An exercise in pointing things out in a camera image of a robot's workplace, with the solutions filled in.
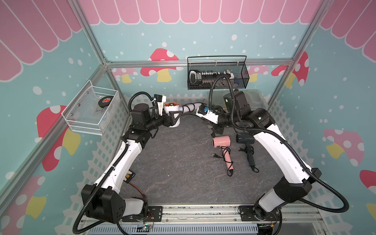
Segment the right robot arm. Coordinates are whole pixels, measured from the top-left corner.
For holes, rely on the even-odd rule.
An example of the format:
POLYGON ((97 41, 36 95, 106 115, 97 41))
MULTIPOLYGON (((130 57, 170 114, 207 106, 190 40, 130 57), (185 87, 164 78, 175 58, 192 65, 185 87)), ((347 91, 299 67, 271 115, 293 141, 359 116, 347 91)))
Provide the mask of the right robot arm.
POLYGON ((215 116, 215 124, 224 124, 234 129, 245 131, 251 135, 267 150, 269 155, 277 163, 284 174, 281 180, 264 194, 254 204, 254 216, 258 220, 266 218, 275 209, 301 201, 323 211, 331 213, 346 212, 350 205, 347 199, 333 187, 320 179, 321 172, 318 168, 311 168, 306 164, 288 141, 283 137, 274 119, 265 109, 247 110, 241 114, 235 110, 236 97, 228 74, 221 74, 211 84, 209 93, 208 113, 215 116), (212 105, 212 93, 217 83, 225 81, 230 91, 230 103, 232 105, 228 117, 218 115, 212 105), (343 206, 340 208, 327 208, 305 200, 304 197, 311 191, 312 184, 318 183, 338 197, 343 206))

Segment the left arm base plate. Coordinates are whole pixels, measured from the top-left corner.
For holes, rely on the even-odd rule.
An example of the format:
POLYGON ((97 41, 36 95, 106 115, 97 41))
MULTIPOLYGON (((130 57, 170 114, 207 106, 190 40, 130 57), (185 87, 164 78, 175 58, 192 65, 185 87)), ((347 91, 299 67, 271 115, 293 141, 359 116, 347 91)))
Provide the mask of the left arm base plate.
POLYGON ((162 206, 149 206, 143 209, 141 214, 125 216, 121 219, 122 222, 161 222, 163 214, 162 206))

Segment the black magenta hair dryer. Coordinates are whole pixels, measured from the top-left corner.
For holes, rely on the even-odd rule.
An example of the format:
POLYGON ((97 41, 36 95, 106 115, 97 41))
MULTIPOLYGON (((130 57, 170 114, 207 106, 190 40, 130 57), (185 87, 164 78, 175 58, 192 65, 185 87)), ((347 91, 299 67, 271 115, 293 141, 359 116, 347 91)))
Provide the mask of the black magenta hair dryer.
POLYGON ((238 151, 245 152, 247 160, 251 170, 255 173, 259 173, 259 169, 256 167, 254 160, 254 148, 255 138, 250 134, 237 134, 236 141, 238 144, 244 144, 244 148, 239 148, 238 151))

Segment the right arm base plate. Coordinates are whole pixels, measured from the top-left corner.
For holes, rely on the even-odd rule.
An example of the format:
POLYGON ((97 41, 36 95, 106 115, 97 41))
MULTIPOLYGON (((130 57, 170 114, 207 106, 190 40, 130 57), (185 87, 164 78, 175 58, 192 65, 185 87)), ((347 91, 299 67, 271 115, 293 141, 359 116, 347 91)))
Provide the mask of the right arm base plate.
POLYGON ((281 212, 279 208, 275 208, 271 212, 264 212, 262 209, 254 207, 254 205, 242 205, 238 207, 238 213, 242 221, 270 221, 278 222, 281 212))

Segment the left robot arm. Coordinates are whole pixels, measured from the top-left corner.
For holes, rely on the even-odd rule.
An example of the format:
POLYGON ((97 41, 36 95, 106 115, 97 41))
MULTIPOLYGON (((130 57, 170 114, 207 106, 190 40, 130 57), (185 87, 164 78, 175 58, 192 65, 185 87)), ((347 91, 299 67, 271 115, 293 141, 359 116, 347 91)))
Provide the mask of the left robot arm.
POLYGON ((146 220, 148 202, 146 197, 123 199, 120 189, 136 157, 144 149, 151 133, 160 126, 174 126, 181 111, 164 111, 166 96, 147 92, 134 94, 128 103, 132 123, 120 137, 120 148, 105 172, 92 185, 85 185, 81 191, 83 208, 72 228, 75 235, 82 234, 104 222, 119 225, 126 217, 139 216, 146 220))

